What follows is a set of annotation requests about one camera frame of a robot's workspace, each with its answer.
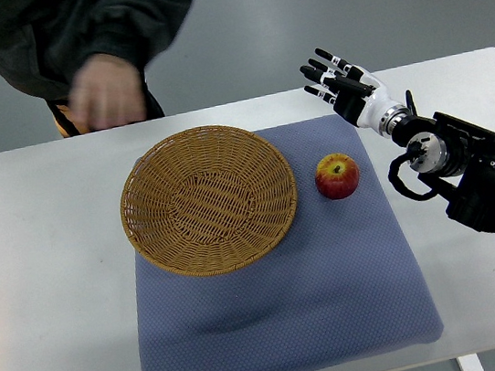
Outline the person's bare hand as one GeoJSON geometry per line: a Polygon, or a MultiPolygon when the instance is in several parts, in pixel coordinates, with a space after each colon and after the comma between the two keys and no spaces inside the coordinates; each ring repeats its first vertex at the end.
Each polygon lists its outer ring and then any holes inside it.
{"type": "Polygon", "coordinates": [[[141,73],[123,58],[92,55],[75,74],[68,108],[73,122],[94,131],[145,121],[141,73]]]}

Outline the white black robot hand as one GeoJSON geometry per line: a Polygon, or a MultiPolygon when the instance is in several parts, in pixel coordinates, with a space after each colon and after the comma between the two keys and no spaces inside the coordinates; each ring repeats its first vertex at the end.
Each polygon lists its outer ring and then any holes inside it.
{"type": "Polygon", "coordinates": [[[314,53],[318,57],[300,67],[311,81],[304,90],[330,104],[346,122],[389,138],[395,125],[411,113],[391,99],[388,88],[370,71],[321,48],[314,53]]]}

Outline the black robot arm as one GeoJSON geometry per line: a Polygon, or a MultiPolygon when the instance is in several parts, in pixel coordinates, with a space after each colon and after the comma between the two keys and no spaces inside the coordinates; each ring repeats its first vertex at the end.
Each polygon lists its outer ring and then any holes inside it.
{"type": "Polygon", "coordinates": [[[410,96],[379,127],[405,149],[389,167],[396,192],[420,202],[441,196],[448,218],[495,234],[495,132],[443,112],[420,117],[410,96]]]}

